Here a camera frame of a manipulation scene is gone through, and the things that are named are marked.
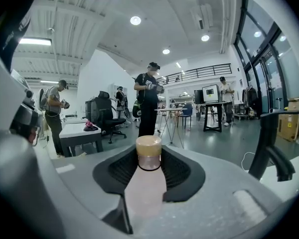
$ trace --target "gray floor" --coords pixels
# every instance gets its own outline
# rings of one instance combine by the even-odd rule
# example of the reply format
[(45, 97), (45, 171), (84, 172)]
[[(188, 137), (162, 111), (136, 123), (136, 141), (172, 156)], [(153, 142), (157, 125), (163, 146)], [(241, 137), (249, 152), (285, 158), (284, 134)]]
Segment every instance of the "gray floor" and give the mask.
[[(157, 125), (160, 124), (161, 117), (157, 117)], [(113, 148), (127, 146), (135, 144), (135, 141), (139, 134), (139, 129), (136, 127), (139, 122), (132, 122), (128, 128), (120, 129), (127, 135), (124, 139), (121, 135), (114, 135), (112, 138), (112, 144), (108, 144), (109, 137), (105, 136), (102, 140), (104, 151)], [(163, 129), (165, 121), (163, 119), (161, 129)], [(174, 123), (168, 122), (169, 129), (174, 129)], [(215, 131), (203, 132), (203, 119), (198, 119), (193, 116), (191, 128), (189, 128), (189, 118), (186, 123), (186, 130), (181, 126), (181, 118), (179, 121), (178, 132), (182, 141), (184, 142), (184, 148), (192, 151), (196, 151), (205, 155), (225, 159), (234, 164), (241, 166), (241, 161), (246, 152), (255, 153), (258, 144), (260, 121), (259, 120), (235, 120), (234, 123), (229, 126), (223, 126), (222, 133)], [(163, 144), (169, 144), (169, 135), (167, 129), (162, 135)], [(177, 132), (175, 132), (173, 143), (177, 147), (181, 147)], [(299, 156), (299, 145), (295, 142), (288, 142), (280, 137), (277, 137), (276, 145), (281, 151), (289, 158), (292, 159)], [(83, 150), (89, 154), (94, 153), (95, 149), (91, 144), (84, 145)], [(76, 147), (77, 155), (83, 151), (79, 146)], [(243, 162), (244, 169), (249, 169), (253, 160), (252, 154), (247, 154)]]

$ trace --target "ceiling light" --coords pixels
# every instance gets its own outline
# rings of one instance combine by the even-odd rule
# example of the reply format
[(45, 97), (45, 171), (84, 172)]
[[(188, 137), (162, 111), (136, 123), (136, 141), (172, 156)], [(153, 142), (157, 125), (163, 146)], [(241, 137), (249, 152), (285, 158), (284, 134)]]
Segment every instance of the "ceiling light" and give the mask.
[(19, 41), (19, 43), (20, 44), (39, 44), (39, 45), (51, 46), (51, 39), (25, 37), (25, 38), (22, 38)]
[(286, 37), (283, 35), (282, 37), (279, 38), (280, 42), (283, 42), (286, 40)]
[(201, 38), (201, 40), (202, 40), (203, 42), (208, 41), (208, 40), (209, 40), (209, 35), (203, 35), (202, 38)]
[(131, 17), (131, 24), (133, 24), (133, 25), (139, 25), (140, 23), (141, 23), (140, 17), (137, 17), (137, 16)]
[(54, 84), (57, 84), (59, 82), (54, 82), (54, 81), (40, 81), (41, 83), (54, 83)]
[(169, 49), (165, 49), (165, 50), (163, 50), (163, 54), (167, 55), (167, 54), (169, 54), (169, 53), (170, 53), (170, 50), (169, 50)]
[(257, 32), (254, 33), (254, 37), (259, 37), (259, 36), (261, 36), (261, 32), (260, 31), (257, 31)]

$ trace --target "cardboard box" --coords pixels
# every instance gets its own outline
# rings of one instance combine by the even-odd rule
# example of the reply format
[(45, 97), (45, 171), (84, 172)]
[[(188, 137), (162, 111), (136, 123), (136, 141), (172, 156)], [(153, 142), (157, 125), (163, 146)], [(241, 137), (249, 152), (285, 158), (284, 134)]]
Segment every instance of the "cardboard box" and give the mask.
[(298, 114), (280, 114), (277, 135), (288, 141), (295, 141), (299, 131)]

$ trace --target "black t-shirt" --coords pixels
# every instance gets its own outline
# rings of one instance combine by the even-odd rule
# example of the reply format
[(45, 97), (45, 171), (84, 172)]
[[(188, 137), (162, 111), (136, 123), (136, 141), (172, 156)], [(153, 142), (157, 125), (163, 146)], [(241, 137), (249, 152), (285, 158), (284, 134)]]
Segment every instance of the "black t-shirt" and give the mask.
[[(156, 79), (154, 77), (150, 77), (146, 73), (138, 75), (137, 78), (135, 79), (135, 82), (138, 82), (139, 85), (141, 85), (141, 86), (148, 85), (149, 83), (157, 85)], [(140, 90), (139, 91), (138, 101), (143, 102), (144, 100), (149, 101), (149, 102), (153, 102), (153, 103), (157, 103), (158, 102), (158, 97), (157, 97), (156, 89)]]
[(123, 94), (122, 94), (120, 91), (117, 91), (117, 92), (116, 92), (116, 99), (119, 100), (119, 101), (118, 101), (118, 105), (117, 105), (117, 107), (122, 106), (122, 105), (121, 105), (121, 102), (123, 101), (123, 98), (124, 98)]

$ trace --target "white desk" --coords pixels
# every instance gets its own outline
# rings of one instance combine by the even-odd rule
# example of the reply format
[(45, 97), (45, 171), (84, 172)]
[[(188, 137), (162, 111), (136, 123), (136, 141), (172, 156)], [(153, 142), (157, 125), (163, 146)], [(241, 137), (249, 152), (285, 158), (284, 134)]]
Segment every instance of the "white desk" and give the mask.
[(85, 123), (87, 122), (88, 119), (80, 119), (80, 118), (75, 118), (75, 117), (68, 117), (65, 118), (65, 124), (78, 124), (78, 123)]
[(95, 142), (97, 152), (103, 151), (101, 132), (98, 128), (95, 131), (84, 131), (85, 123), (66, 124), (60, 133), (60, 141), (65, 157), (75, 156), (75, 146)]
[[(187, 110), (187, 109), (186, 109), (186, 108), (185, 108), (185, 109), (183, 109), (183, 108), (165, 108), (165, 109), (156, 109), (155, 111), (159, 111), (159, 112), (174, 112), (174, 113), (175, 113), (175, 116), (177, 117), (177, 116), (178, 116), (177, 112), (179, 113), (179, 111), (184, 111), (184, 110)], [(174, 134), (175, 134), (175, 130), (176, 130), (176, 123), (175, 123), (175, 127), (174, 127), (173, 136), (170, 136), (169, 128), (168, 128), (168, 125), (167, 125), (169, 116), (166, 116), (166, 115), (163, 116), (163, 114), (162, 114), (162, 116), (161, 116), (161, 120), (160, 120), (160, 125), (161, 125), (161, 121), (162, 121), (163, 117), (165, 118), (165, 122), (166, 122), (166, 124), (165, 124), (165, 126), (164, 126), (164, 129), (163, 129), (163, 133), (164, 133), (164, 131), (165, 131), (165, 127), (167, 127), (167, 131), (168, 131), (169, 138), (170, 138), (170, 143), (173, 143)], [(183, 143), (182, 143), (182, 141), (181, 141), (181, 138), (180, 138), (180, 135), (179, 135), (179, 133), (178, 133), (178, 130), (177, 130), (177, 134), (178, 134), (178, 137), (179, 137), (181, 146), (184, 148), (184, 145), (183, 145)]]

